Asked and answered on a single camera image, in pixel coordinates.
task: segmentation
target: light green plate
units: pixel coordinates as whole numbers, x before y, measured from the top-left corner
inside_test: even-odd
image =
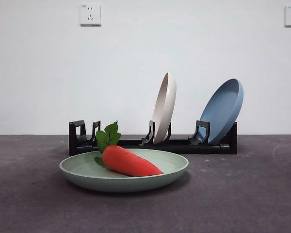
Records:
[[[96,164],[94,158],[99,151],[78,154],[61,161],[60,169],[72,183],[83,188],[103,192],[138,192],[159,188],[172,183],[185,171],[189,161],[181,155],[146,149],[129,149],[147,159],[164,174],[154,176],[129,177],[112,172]]]

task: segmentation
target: toy carrot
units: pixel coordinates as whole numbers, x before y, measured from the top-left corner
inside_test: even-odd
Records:
[[[114,171],[131,176],[151,176],[163,172],[148,160],[133,152],[116,146],[121,134],[117,132],[116,123],[108,125],[104,131],[97,131],[96,138],[102,158],[96,157],[95,161],[101,166],[106,166]]]

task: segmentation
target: dish rack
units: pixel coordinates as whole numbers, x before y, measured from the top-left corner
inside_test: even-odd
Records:
[[[84,120],[70,122],[69,156],[98,150],[96,131],[100,130],[100,126],[100,121],[93,122],[92,136],[87,140]],[[80,135],[77,135],[77,127],[80,127]],[[199,127],[206,128],[206,136],[202,141],[196,139]],[[140,139],[120,139],[117,144],[127,149],[163,150],[176,154],[237,154],[237,122],[233,124],[232,128],[220,140],[218,145],[210,145],[208,143],[210,123],[205,121],[197,120],[195,133],[192,136],[188,136],[187,139],[171,139],[171,123],[169,124],[167,136],[159,144],[153,144],[154,132],[155,122],[151,120],[146,137]]]

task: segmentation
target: carrot leaf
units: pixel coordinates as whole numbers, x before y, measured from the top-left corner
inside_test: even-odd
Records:
[[[105,128],[105,132],[98,130],[96,132],[96,139],[98,149],[101,153],[109,146],[116,145],[120,140],[121,134],[117,132],[118,125],[113,123]]]
[[[105,128],[105,132],[106,133],[116,133],[118,130],[118,125],[116,123],[113,123],[111,125],[108,125],[106,128]]]
[[[102,167],[106,167],[105,164],[103,163],[103,160],[101,157],[95,157],[94,160],[98,165],[100,165]]]

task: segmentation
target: gray floor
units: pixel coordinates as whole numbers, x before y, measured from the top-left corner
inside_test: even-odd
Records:
[[[185,155],[169,186],[108,194],[63,177],[67,136],[0,136],[0,233],[291,233],[291,135],[241,135],[238,149]]]

